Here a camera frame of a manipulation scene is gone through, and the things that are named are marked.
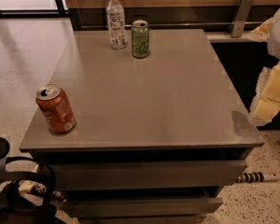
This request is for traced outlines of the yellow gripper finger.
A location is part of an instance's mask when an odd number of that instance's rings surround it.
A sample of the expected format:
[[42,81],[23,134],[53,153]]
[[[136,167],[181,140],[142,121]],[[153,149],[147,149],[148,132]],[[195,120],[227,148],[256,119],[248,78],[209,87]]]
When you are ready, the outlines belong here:
[[250,122],[261,127],[280,112],[280,61],[273,68],[263,67],[250,105]]
[[266,42],[272,20],[272,18],[269,18],[263,22],[260,26],[252,30],[247,37],[252,41]]

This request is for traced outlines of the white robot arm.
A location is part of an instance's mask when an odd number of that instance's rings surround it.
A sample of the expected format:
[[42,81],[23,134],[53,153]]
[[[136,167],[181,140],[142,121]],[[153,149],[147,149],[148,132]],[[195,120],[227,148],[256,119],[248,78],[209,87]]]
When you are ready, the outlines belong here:
[[259,73],[256,95],[249,108],[250,122],[261,127],[280,112],[280,8],[250,35],[254,40],[265,40],[268,53],[278,59],[273,68],[263,67]]

